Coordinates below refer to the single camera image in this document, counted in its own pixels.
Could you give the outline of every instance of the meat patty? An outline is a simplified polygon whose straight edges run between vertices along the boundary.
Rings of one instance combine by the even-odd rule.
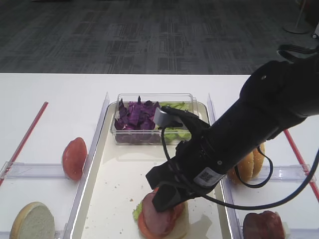
[[[148,193],[142,201],[142,213],[144,216],[145,224],[149,231],[156,235],[162,236],[174,228],[175,213],[174,210],[167,210],[165,212],[157,212],[152,200],[155,193]]]

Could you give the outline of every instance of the purple cabbage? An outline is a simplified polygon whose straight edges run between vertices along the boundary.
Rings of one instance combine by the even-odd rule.
[[[157,107],[160,107],[158,102],[146,101],[142,103],[139,96],[137,102],[129,102],[126,108],[123,99],[121,99],[118,109],[120,117],[115,119],[114,126],[117,130],[152,130],[155,128],[153,119]],[[146,140],[149,137],[146,134],[136,136],[139,140]],[[125,137],[119,136],[118,139],[119,141],[128,141],[127,135]]]

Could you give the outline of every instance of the red stick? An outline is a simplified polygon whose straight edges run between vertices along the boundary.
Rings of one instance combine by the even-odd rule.
[[[301,156],[301,154],[300,154],[300,152],[299,152],[299,150],[298,150],[293,138],[291,137],[289,131],[286,129],[286,130],[284,130],[284,133],[285,133],[285,136],[286,136],[291,148],[293,149],[293,151],[295,153],[295,156],[296,156],[299,164],[305,165],[306,163],[305,163],[303,157]],[[307,174],[309,173],[307,168],[305,168],[304,170],[305,170],[305,172]],[[315,194],[315,196],[316,196],[316,198],[317,198],[317,200],[319,202],[319,189],[318,189],[318,186],[316,185],[315,182],[310,182],[309,184],[310,184],[310,186],[311,186],[311,188],[312,188],[312,190],[313,190],[313,192],[314,192],[314,194]]]
[[[16,150],[15,150],[13,156],[12,156],[11,159],[10,159],[10,162],[12,162],[12,163],[15,162],[16,158],[19,156],[19,154],[20,154],[20,152],[21,152],[23,146],[25,145],[25,142],[28,140],[30,134],[32,133],[34,127],[35,127],[36,124],[38,123],[39,119],[41,118],[41,116],[42,116],[42,114],[43,114],[43,112],[44,112],[44,110],[46,109],[46,107],[47,107],[48,104],[49,104],[48,102],[44,102],[44,103],[43,103],[43,105],[42,105],[40,111],[39,111],[38,114],[36,115],[35,119],[33,120],[32,124],[30,125],[28,131],[25,133],[23,139],[21,140],[21,142],[20,142],[18,148],[16,148]],[[9,172],[10,168],[11,168],[11,166],[9,165],[9,166],[5,169],[4,174],[7,174],[7,173]],[[1,186],[1,184],[2,184],[3,181],[4,181],[3,178],[0,179],[0,186]]]

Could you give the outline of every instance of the bread bun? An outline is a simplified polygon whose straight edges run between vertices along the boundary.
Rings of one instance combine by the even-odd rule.
[[[265,153],[264,143],[260,145],[260,150]],[[264,163],[264,156],[262,156],[258,150],[255,148],[252,152],[250,152],[243,160],[241,160],[238,164],[238,171],[241,179],[247,183],[252,178],[256,177]],[[227,177],[235,184],[240,184],[240,180],[238,179],[235,168],[230,169],[227,172]]]
[[[265,145],[263,143],[260,145],[260,151],[262,151],[262,153],[265,154]],[[254,170],[253,170],[253,178],[254,178],[259,174],[263,166],[265,157],[261,155],[256,148],[253,150],[253,154],[254,154]]]
[[[175,222],[175,227],[173,231],[170,232],[166,237],[163,239],[182,239],[186,236],[189,230],[189,214],[188,214],[188,204],[185,203],[184,211],[179,216],[179,218]]]
[[[54,218],[50,210],[39,202],[26,205],[16,216],[10,239],[54,239]]]

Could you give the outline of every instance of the tomato slice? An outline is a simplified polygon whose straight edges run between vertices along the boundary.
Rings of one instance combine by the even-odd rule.
[[[143,213],[140,213],[140,215],[139,215],[138,227],[139,227],[140,232],[142,233],[142,235],[144,237],[146,237],[147,239],[162,239],[163,238],[163,237],[159,237],[159,236],[153,235],[149,231],[149,229],[147,228],[147,226],[145,224]]]
[[[81,179],[86,156],[86,145],[82,138],[78,137],[66,146],[62,156],[62,166],[70,179],[74,181]]]

